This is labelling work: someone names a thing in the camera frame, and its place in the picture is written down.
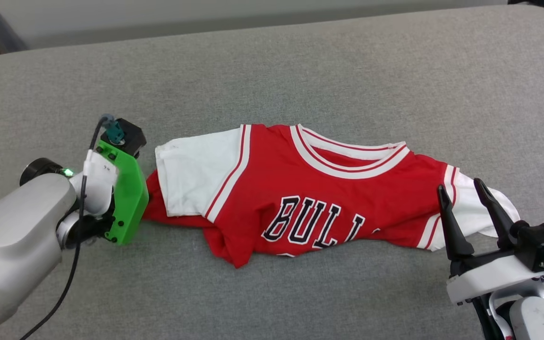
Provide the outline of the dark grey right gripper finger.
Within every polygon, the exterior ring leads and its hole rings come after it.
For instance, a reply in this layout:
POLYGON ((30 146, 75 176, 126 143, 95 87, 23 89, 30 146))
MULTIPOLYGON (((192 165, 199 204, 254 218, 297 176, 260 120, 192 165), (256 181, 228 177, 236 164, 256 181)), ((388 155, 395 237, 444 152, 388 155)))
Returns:
POLYGON ((445 241, 445 252, 450 261, 464 260, 474 254, 473 246, 466 241, 453 213, 453 204, 443 185, 437 189, 440 217, 445 241))
POLYGON ((500 250, 514 249, 517 241, 514 241, 510 234, 514 221, 480 178, 474 178, 474 187, 480 202, 486 207, 492 220, 497 234, 497 247, 500 250))

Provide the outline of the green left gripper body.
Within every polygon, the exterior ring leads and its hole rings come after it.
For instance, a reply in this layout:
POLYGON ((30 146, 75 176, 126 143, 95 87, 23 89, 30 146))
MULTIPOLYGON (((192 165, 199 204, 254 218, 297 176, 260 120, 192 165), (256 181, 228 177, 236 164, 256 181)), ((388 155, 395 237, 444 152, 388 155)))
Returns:
POLYGON ((111 194, 111 204, 103 216, 102 237, 116 245, 127 245, 142 221, 149 194, 145 175, 136 157, 100 140, 97 151, 119 170, 111 194))

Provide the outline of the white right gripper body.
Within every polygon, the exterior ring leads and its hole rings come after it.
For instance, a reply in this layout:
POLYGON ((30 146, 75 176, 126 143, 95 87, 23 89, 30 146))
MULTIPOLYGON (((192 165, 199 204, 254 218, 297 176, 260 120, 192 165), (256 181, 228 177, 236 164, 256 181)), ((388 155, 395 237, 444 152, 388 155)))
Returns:
POLYGON ((453 277, 447 280, 447 293, 452 303, 463 303, 468 299, 480 297, 494 292, 511 294, 526 293, 544 299, 544 286, 533 280, 544 275, 544 271, 531 271, 515 256, 495 257, 488 260, 491 254, 469 256, 451 264, 453 277))

